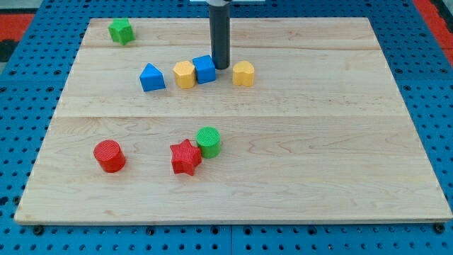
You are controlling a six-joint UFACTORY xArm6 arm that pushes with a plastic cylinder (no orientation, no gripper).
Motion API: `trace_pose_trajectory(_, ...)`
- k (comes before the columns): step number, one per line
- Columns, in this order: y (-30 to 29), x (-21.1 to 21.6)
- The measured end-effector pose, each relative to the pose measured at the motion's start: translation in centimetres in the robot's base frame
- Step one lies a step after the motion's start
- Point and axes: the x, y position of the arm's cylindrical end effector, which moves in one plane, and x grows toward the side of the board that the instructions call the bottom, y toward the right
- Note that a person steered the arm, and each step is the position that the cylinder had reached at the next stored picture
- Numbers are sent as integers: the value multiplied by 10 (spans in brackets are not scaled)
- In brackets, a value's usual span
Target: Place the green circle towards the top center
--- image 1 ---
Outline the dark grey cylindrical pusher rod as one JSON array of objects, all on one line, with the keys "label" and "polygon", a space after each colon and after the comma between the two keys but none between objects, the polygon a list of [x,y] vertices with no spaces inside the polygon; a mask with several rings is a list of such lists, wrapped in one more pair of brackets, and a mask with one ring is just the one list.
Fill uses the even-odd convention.
[{"label": "dark grey cylindrical pusher rod", "polygon": [[211,56],[216,69],[230,65],[230,1],[209,0]]}]

